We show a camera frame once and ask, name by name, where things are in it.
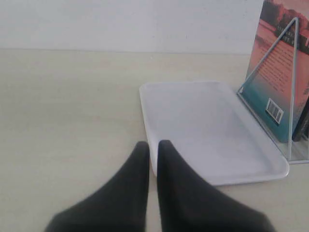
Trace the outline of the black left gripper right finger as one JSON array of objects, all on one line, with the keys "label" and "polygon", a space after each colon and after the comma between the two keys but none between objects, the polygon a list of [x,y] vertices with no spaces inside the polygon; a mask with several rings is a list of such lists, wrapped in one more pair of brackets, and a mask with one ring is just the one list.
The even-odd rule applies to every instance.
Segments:
[{"label": "black left gripper right finger", "polygon": [[268,217],[201,178],[169,140],[158,144],[157,193],[164,232],[273,232]]}]

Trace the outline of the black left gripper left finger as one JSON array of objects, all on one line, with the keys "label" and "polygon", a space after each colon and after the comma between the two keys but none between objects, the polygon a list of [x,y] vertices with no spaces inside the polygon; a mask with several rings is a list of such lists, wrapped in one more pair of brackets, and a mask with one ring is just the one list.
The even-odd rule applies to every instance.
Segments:
[{"label": "black left gripper left finger", "polygon": [[137,142],[126,162],[104,186],[56,214],[45,231],[145,231],[149,168],[149,145]]}]

